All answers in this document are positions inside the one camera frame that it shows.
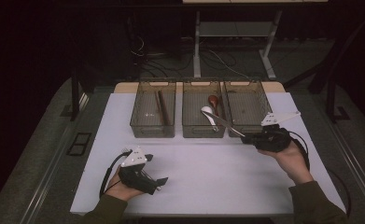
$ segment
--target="dark floor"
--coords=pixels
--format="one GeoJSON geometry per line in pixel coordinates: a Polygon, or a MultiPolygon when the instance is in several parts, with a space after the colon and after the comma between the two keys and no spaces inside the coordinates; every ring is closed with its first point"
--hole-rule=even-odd
{"type": "MultiPolygon", "coordinates": [[[[143,65],[141,77],[192,77],[191,40],[181,59],[168,58],[162,52],[143,65]]],[[[238,73],[266,80],[258,49],[263,41],[254,39],[218,40],[202,42],[202,77],[235,77],[238,73]]],[[[316,65],[329,52],[332,40],[277,41],[270,60],[277,80],[284,83],[316,65]]],[[[344,204],[351,208],[350,223],[365,223],[365,117],[341,88],[336,91],[336,105],[341,106],[350,119],[330,122],[324,113],[326,92],[311,94],[307,90],[311,78],[287,89],[316,144],[336,189],[344,204]],[[355,158],[352,166],[345,155],[355,158]]],[[[90,153],[90,146],[101,121],[107,97],[113,86],[98,86],[81,103],[76,121],[63,116],[70,105],[70,80],[66,81],[51,100],[42,120],[36,127],[26,149],[0,194],[0,223],[74,223],[80,216],[69,213],[78,181],[90,153]],[[91,133],[91,141],[82,157],[66,156],[77,133],[91,133]]],[[[291,217],[272,217],[276,224],[292,223],[291,217]]],[[[179,223],[191,220],[179,219],[179,223]]],[[[140,223],[176,223],[143,219],[140,223]]],[[[205,223],[246,223],[244,219],[206,219],[205,223]]]]}

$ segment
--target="white table surface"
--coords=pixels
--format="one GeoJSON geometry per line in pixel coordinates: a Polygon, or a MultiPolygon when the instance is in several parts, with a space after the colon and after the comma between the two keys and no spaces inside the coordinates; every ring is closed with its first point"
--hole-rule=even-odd
{"type": "MultiPolygon", "coordinates": [[[[289,93],[267,96],[274,113],[297,111],[289,93]]],[[[135,93],[111,94],[71,213],[83,215],[95,207],[106,169],[124,148],[137,146],[154,155],[144,170],[155,179],[169,179],[154,195],[130,200],[126,216],[270,217],[293,213],[288,191],[293,182],[273,158],[243,145],[239,138],[230,138],[226,132],[218,139],[183,138],[181,93],[176,94],[174,138],[134,138],[130,127],[134,99],[135,93]]],[[[281,126],[304,138],[313,177],[327,197],[345,211],[302,118],[284,121],[281,126]]]]}

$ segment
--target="wrist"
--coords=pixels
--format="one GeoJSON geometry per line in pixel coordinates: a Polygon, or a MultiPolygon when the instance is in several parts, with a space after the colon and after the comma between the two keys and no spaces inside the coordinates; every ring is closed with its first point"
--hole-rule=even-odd
{"type": "Polygon", "coordinates": [[[292,176],[291,179],[293,180],[295,185],[300,185],[300,184],[304,184],[304,183],[307,183],[307,182],[314,181],[313,176],[308,171],[304,172],[302,174],[292,176]]]}

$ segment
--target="wooden spoon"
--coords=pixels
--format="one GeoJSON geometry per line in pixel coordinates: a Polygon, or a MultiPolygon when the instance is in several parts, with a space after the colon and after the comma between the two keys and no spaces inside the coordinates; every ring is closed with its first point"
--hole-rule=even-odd
{"type": "Polygon", "coordinates": [[[219,117],[218,113],[218,97],[216,95],[210,95],[208,96],[208,102],[209,104],[214,107],[214,114],[219,117]]]}

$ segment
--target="table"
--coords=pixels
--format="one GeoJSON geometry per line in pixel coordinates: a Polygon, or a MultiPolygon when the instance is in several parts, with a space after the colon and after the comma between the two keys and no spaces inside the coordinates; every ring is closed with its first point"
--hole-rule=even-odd
{"type": "MultiPolygon", "coordinates": [[[[293,213],[288,192],[293,182],[273,158],[226,133],[219,139],[183,138],[180,83],[175,101],[175,137],[134,138],[129,123],[136,87],[137,83],[120,83],[111,94],[71,206],[72,213],[83,215],[94,208],[107,167],[124,148],[137,146],[154,155],[145,171],[155,179],[169,179],[154,195],[130,200],[126,216],[271,217],[293,213]]],[[[274,113],[297,110],[282,85],[263,82],[263,87],[274,113]]],[[[345,211],[302,118],[284,121],[281,126],[304,138],[313,177],[328,198],[345,211]]]]}
{"type": "MultiPolygon", "coordinates": [[[[303,0],[183,0],[184,4],[198,3],[304,3],[303,0]]],[[[316,0],[316,2],[328,2],[328,0],[316,0]]],[[[200,11],[196,13],[196,31],[194,41],[193,68],[194,76],[201,76],[200,67],[200,36],[265,36],[267,44],[259,51],[261,61],[270,80],[276,76],[269,60],[269,52],[272,47],[282,10],[277,10],[272,21],[240,21],[240,22],[213,22],[200,21],[200,11]]]]}

